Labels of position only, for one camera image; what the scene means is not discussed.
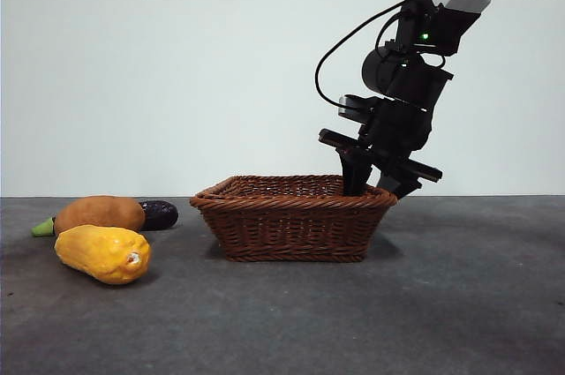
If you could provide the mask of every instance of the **black cable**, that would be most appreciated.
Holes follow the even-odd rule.
[[[441,69],[443,66],[445,66],[446,60],[445,60],[445,56],[444,55],[440,55],[441,56],[441,64],[439,66],[436,66],[436,68]]]
[[[383,56],[380,55],[380,51],[379,51],[379,43],[380,43],[380,39],[382,38],[382,35],[385,33],[385,31],[387,31],[388,27],[394,24],[398,19],[404,16],[408,16],[410,14],[411,14],[410,11],[399,11],[398,13],[392,15],[390,19],[387,22],[385,22],[385,25],[382,26],[382,28],[379,31],[379,35],[377,35],[377,41],[374,43],[374,49],[378,57],[380,57],[381,59],[384,58]]]
[[[353,31],[351,31],[349,34],[345,35],[334,47],[332,47],[318,62],[318,66],[316,66],[316,72],[314,73],[314,82],[316,84],[316,90],[318,91],[318,94],[320,95],[320,97],[322,99],[324,99],[325,101],[327,101],[330,104],[333,104],[334,106],[337,106],[338,108],[343,108],[343,109],[350,109],[350,110],[364,110],[363,108],[354,108],[352,106],[346,106],[344,104],[340,104],[337,101],[333,101],[331,99],[329,99],[324,93],[321,92],[321,88],[320,88],[320,82],[319,82],[319,75],[320,75],[320,69],[321,66],[324,64],[324,62],[326,61],[326,59],[328,59],[328,57],[334,53],[337,49],[340,48],[340,46],[342,44],[344,44],[347,40],[349,40],[349,38],[351,38],[353,35],[355,35],[356,33],[358,33],[361,29],[363,29],[365,26],[369,25],[371,22],[373,22],[374,20],[380,18],[381,16],[386,15],[387,13],[393,11],[394,9],[396,9],[397,7],[401,7],[404,6],[407,3],[413,2],[414,0],[402,0],[402,2],[398,2],[397,4],[394,4],[392,6],[390,6],[389,8],[385,9],[384,11],[380,11],[379,13],[377,13],[376,15],[372,16],[371,18],[369,18],[368,20],[366,20],[365,22],[363,22],[361,25],[359,25],[358,27],[356,27]]]

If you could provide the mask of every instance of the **yellow papaya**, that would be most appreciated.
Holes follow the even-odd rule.
[[[137,232],[94,225],[63,231],[55,242],[55,252],[66,265],[107,284],[138,279],[151,259],[149,243]]]

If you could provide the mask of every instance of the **purple eggplant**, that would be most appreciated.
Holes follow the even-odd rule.
[[[172,227],[178,219],[175,205],[163,200],[140,201],[145,212],[145,223],[142,231],[157,231]]]

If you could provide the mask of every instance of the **wicker basket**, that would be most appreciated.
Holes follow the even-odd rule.
[[[232,176],[191,198],[235,261],[359,262],[396,196],[367,186],[344,197],[330,176]]]

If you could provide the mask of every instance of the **robotic arm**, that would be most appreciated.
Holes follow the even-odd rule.
[[[326,129],[320,132],[320,141],[334,146],[340,156],[344,195],[363,194],[373,165],[380,169],[377,186],[399,199],[422,186],[419,178],[434,182],[441,178],[441,171],[411,160],[410,155],[427,142],[435,103],[453,78],[442,70],[445,57],[457,52],[461,36],[489,3],[404,0],[400,11],[384,24],[361,71],[365,85],[383,97],[340,99],[339,115],[361,124],[357,139]],[[381,46],[381,36],[396,21],[395,39]],[[421,56],[426,53],[441,56],[442,64],[427,64]]]

